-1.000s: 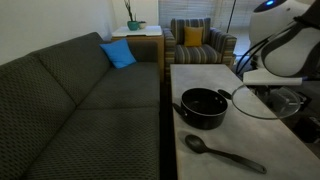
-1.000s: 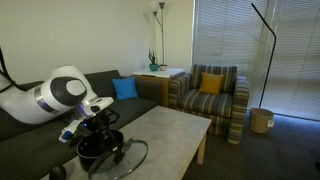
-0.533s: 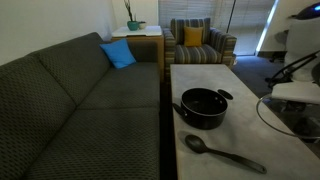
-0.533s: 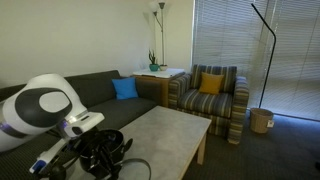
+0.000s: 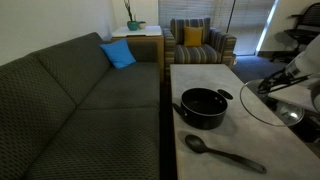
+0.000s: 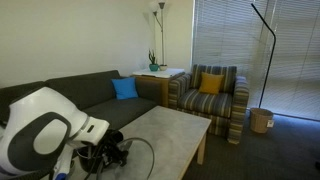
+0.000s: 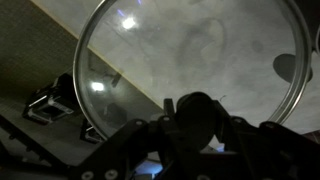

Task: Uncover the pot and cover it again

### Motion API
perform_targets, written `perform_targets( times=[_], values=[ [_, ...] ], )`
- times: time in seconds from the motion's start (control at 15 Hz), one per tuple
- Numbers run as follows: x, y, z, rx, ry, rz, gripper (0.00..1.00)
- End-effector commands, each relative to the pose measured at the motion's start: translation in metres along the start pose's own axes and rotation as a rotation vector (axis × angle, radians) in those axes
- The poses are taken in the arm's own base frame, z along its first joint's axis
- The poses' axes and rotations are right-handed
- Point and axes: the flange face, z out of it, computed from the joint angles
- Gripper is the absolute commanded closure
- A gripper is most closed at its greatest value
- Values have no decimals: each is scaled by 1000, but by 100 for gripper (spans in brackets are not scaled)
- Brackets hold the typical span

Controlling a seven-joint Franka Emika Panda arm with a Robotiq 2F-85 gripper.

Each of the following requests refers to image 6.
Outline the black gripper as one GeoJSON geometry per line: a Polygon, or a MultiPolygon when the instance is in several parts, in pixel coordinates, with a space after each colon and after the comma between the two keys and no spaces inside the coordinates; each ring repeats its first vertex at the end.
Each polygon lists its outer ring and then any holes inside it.
{"type": "Polygon", "coordinates": [[[121,150],[118,144],[124,140],[123,134],[118,130],[108,130],[99,142],[108,161],[111,163],[118,163],[121,167],[127,164],[127,150],[121,150]]]}

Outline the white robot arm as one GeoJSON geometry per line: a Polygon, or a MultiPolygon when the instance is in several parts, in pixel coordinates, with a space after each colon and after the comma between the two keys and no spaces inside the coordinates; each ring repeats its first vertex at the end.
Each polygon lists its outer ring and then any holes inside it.
{"type": "Polygon", "coordinates": [[[46,168],[66,180],[73,151],[89,145],[108,149],[110,162],[124,164],[128,152],[108,135],[109,123],[79,110],[59,92],[40,88],[9,106],[0,141],[0,178],[12,180],[46,168]]]}

